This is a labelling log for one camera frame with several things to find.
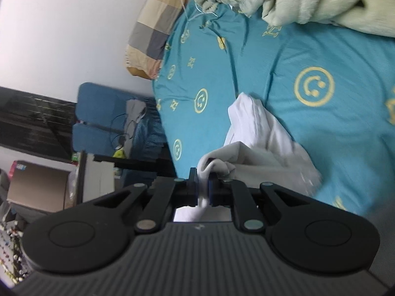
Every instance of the bed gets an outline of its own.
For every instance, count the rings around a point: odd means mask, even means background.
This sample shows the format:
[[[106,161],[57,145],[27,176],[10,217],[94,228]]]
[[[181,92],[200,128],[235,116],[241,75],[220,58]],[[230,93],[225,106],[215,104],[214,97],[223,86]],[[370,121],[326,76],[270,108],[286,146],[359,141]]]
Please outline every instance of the bed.
[[[130,71],[153,79],[179,177],[224,144],[227,109],[245,92],[309,153],[322,175],[316,199],[364,215],[394,197],[393,38],[320,23],[270,27],[259,11],[247,18],[220,4],[200,14],[185,1],[185,12],[174,2],[168,13],[178,17],[173,26],[151,25],[152,35],[162,33],[156,48],[132,34],[128,48],[149,49],[150,69],[127,58]]]

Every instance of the checkered pillowcase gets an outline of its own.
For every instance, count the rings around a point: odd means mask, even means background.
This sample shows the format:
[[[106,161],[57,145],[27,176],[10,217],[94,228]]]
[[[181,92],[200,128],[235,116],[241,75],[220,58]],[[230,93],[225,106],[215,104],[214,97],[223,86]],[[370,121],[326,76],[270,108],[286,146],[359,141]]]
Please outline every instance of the checkered pillowcase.
[[[145,2],[126,48],[126,67],[132,74],[135,68],[144,71],[150,79],[156,78],[167,38],[182,11],[181,0]]]

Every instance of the yellow letter print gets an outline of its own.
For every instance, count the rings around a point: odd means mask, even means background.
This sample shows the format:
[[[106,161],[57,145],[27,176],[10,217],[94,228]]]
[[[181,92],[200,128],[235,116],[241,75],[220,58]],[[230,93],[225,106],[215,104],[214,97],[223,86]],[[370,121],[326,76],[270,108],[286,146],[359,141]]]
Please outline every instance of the yellow letter print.
[[[395,98],[388,99],[386,101],[386,106],[388,111],[390,112],[390,118],[388,119],[388,121],[390,122],[390,124],[395,125]]]
[[[171,102],[170,108],[174,111],[178,106],[178,102],[175,101],[175,99],[173,99],[173,101]]]
[[[157,111],[160,111],[162,109],[162,105],[160,104],[161,99],[157,100]]]
[[[281,28],[282,27],[272,27],[271,25],[268,25],[266,31],[262,34],[262,36],[271,35],[273,36],[273,38],[275,38],[278,36],[278,31],[280,31]]]
[[[196,58],[190,57],[187,67],[193,68],[193,67],[194,67],[194,63],[195,63],[195,60],[196,60]]]

